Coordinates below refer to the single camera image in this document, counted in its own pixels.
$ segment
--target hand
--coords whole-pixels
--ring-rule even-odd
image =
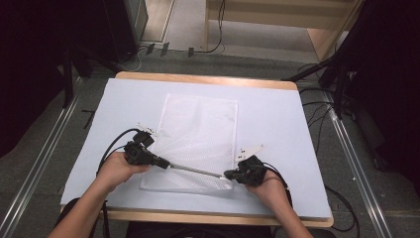
[[[102,166],[96,181],[100,182],[111,192],[115,187],[128,180],[133,174],[148,171],[150,166],[131,166],[125,159],[125,153],[112,153]]]
[[[246,185],[246,188],[248,191],[254,193],[260,201],[271,210],[279,205],[290,207],[283,183],[279,180],[279,177],[271,171],[266,172],[261,185]]]

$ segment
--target forearm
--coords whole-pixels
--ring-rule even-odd
[[[49,237],[88,237],[108,190],[96,180]]]
[[[289,205],[274,205],[271,210],[286,232],[287,237],[312,237],[312,235],[300,221],[300,218],[297,216],[296,212]]]

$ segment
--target metal rod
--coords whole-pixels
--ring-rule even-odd
[[[194,173],[198,173],[198,174],[202,174],[202,175],[206,175],[206,176],[211,176],[211,177],[216,177],[216,178],[221,178],[222,177],[222,175],[218,175],[218,174],[214,174],[214,173],[210,173],[210,172],[206,172],[206,171],[200,171],[200,170],[197,170],[197,169],[194,169],[194,168],[180,166],[180,165],[176,165],[176,164],[170,164],[170,167],[172,169],[176,169],[176,170],[190,171],[190,172],[194,172]]]
[[[327,99],[327,101],[333,102],[333,98],[330,94],[324,93],[324,97]],[[336,113],[333,110],[330,110],[330,117],[337,131],[337,135],[339,136],[350,168],[352,169],[353,176],[355,177],[356,183],[358,184],[359,191],[361,192],[362,199],[364,200],[365,206],[367,207],[367,212],[370,216],[377,237],[393,237],[385,220],[382,209],[380,208],[379,202],[376,199],[364,169],[362,168],[362,165],[359,161],[359,157],[356,154],[355,148],[350,141],[349,135],[347,134],[343,122],[338,119]]]

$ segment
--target aluminum rail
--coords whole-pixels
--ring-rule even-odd
[[[334,101],[329,93],[324,92],[324,97],[327,101]],[[367,207],[367,212],[370,216],[377,236],[383,238],[393,237],[343,122],[337,117],[334,110],[330,110],[329,114],[346,154],[350,168],[352,169],[353,176],[356,179],[356,183],[359,187],[362,199],[365,202],[365,206]]]

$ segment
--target white tabletop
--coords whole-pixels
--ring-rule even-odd
[[[151,128],[158,126],[168,93],[238,100],[236,152],[263,144],[257,156],[283,175],[296,213],[315,220],[332,217],[297,90],[113,78],[105,88],[61,204],[82,196],[95,178],[103,153],[119,134],[138,122]],[[123,137],[116,146],[125,145],[132,137]],[[142,190],[140,179],[141,175],[134,175],[110,193],[107,204],[111,210],[272,216],[241,184],[232,190],[194,194]]]

